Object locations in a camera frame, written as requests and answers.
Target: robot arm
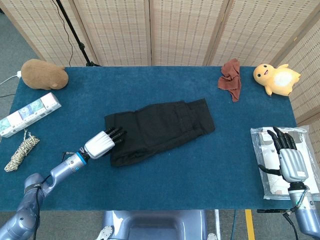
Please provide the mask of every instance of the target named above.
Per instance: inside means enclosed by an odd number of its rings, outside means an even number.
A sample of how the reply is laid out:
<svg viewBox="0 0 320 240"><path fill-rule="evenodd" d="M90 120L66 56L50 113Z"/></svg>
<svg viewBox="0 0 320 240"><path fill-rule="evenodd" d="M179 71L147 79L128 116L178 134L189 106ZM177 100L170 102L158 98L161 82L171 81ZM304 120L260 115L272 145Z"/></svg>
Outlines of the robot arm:
<svg viewBox="0 0 320 240"><path fill-rule="evenodd" d="M120 137L125 134L121 128L101 131L86 142L84 148L50 171L43 178L39 173L30 175L24 181L24 196L16 214L0 228L0 240L28 240L39 226L39 212L44 199L66 177L84 167L88 160L106 155L116 145L123 142ZM52 177L52 184L47 179Z"/></svg>
<svg viewBox="0 0 320 240"><path fill-rule="evenodd" d="M289 216L294 213L300 231L320 240L320 217L312 194L309 192L308 186L304 184L304 181L309 177L304 158L297 150L292 136L281 132L276 127L273 129L276 134L270 130L267 132L271 135L278 153L280 169L267 169L263 165L259 165L259 168L267 174L282 176L285 181L290 183L288 192L293 208L287 210L283 216L293 225Z"/></svg>

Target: folded black pants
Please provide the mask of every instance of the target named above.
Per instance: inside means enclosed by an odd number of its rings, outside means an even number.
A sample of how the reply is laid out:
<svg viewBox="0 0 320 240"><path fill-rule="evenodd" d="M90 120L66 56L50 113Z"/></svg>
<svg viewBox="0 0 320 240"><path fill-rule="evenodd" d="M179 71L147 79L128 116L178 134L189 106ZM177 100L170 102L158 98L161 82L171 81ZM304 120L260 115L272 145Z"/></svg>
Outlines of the folded black pants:
<svg viewBox="0 0 320 240"><path fill-rule="evenodd" d="M127 131L124 143L111 152L115 167L138 163L215 130L205 99L152 104L104 119L106 128L123 127Z"/></svg>

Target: stuffed animal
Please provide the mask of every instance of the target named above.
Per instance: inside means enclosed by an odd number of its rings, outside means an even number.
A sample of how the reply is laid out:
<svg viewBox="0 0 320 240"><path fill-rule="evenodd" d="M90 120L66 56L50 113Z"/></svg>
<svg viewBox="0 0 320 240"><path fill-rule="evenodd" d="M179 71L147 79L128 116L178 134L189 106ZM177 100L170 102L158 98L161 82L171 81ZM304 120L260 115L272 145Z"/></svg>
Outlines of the stuffed animal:
<svg viewBox="0 0 320 240"><path fill-rule="evenodd" d="M69 79L64 69L64 66L30 59L22 65L21 76L24 83L32 89L62 89Z"/></svg>
<svg viewBox="0 0 320 240"><path fill-rule="evenodd" d="M266 94L269 96L272 93L289 96L293 85L299 81L301 75L288 66L288 64L283 64L274 68L269 64L261 64L254 69L253 77L265 87Z"/></svg>

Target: brown rag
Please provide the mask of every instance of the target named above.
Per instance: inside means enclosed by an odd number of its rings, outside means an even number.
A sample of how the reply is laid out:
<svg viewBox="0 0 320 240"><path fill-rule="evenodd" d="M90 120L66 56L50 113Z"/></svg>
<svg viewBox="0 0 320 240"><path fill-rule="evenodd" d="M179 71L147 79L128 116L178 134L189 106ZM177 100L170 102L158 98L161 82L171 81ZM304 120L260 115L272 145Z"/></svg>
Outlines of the brown rag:
<svg viewBox="0 0 320 240"><path fill-rule="evenodd" d="M241 90L240 63L234 58L226 62L221 67L221 76L218 80L218 88L228 90L232 96L232 101L237 102Z"/></svg>

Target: table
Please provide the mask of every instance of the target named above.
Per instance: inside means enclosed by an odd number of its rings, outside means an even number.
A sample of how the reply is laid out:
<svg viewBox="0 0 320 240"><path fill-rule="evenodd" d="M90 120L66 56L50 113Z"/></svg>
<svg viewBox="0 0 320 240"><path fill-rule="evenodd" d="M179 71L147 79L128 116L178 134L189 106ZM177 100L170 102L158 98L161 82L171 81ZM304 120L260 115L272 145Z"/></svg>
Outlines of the table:
<svg viewBox="0 0 320 240"><path fill-rule="evenodd" d="M250 128L295 127L288 97L269 97L254 81L253 67L241 67L239 102L218 89L221 68L189 66L67 67L68 85L52 90L62 107L28 130L40 139L15 172L3 168L23 140L23 131L0 143L0 211L15 210L24 180L44 177L62 159L104 130L104 116L149 104L205 98L216 130L141 163L111 167L109 157L61 183L42 210L181 210L289 208L289 201L264 200ZM21 80L11 112L50 91Z"/></svg>

